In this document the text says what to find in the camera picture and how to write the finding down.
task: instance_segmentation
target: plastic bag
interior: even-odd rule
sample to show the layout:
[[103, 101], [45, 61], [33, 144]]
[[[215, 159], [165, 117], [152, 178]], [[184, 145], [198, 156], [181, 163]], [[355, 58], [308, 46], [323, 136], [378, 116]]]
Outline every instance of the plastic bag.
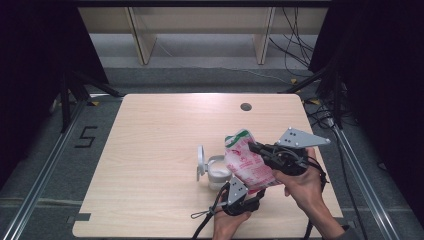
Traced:
[[255, 142], [255, 139], [246, 129], [225, 138], [224, 161], [227, 168], [246, 184], [249, 194], [280, 184], [262, 157], [249, 150], [249, 142]]

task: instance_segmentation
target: snack bag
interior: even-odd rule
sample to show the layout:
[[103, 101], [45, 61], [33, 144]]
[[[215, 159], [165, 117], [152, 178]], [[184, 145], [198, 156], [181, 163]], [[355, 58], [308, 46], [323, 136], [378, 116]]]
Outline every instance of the snack bag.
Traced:
[[255, 142], [255, 139], [246, 129], [225, 138], [224, 161], [227, 168], [246, 184], [249, 194], [280, 184], [262, 157], [249, 150], [249, 142]]

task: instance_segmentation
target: light wood surface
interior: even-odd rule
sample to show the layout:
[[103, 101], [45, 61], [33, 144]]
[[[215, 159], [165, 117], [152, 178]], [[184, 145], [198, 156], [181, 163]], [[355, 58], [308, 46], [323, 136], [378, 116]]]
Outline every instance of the light wood surface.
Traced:
[[[242, 103], [252, 105], [243, 111]], [[288, 127], [312, 133], [301, 101], [291, 94], [127, 95], [76, 221], [77, 237], [190, 238], [217, 192], [207, 176], [196, 182], [197, 147], [205, 157], [224, 153], [224, 138], [241, 128], [261, 143], [274, 143]], [[318, 160], [322, 159], [317, 151]], [[331, 184], [324, 200], [335, 217], [342, 213]], [[283, 187], [268, 188], [261, 206], [235, 238], [303, 236], [305, 214]], [[199, 237], [211, 237], [213, 220]], [[314, 230], [312, 236], [319, 236]]]

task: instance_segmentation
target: person's hand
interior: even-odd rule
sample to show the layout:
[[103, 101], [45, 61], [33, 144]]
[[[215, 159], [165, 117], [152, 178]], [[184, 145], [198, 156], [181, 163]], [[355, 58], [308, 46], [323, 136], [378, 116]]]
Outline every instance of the person's hand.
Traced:
[[[309, 161], [315, 162], [315, 150], [306, 148]], [[344, 233], [343, 228], [333, 218], [322, 198], [320, 171], [309, 166], [300, 176], [288, 176], [273, 170], [274, 177], [285, 185], [286, 197], [292, 196], [325, 239], [335, 239]]]
[[226, 214], [221, 207], [218, 207], [214, 216], [213, 240], [231, 239], [238, 227], [252, 215], [251, 212], [244, 212], [238, 216]]

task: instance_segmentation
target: white plastic holder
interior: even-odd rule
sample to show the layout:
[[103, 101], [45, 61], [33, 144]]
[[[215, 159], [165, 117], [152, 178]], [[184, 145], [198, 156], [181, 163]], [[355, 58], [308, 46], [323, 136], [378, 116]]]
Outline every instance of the white plastic holder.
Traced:
[[225, 166], [224, 155], [216, 155], [209, 158], [205, 163], [205, 153], [203, 146], [197, 147], [197, 181], [200, 176], [208, 173], [209, 188], [212, 190], [219, 190], [224, 184], [232, 177], [231, 171]]

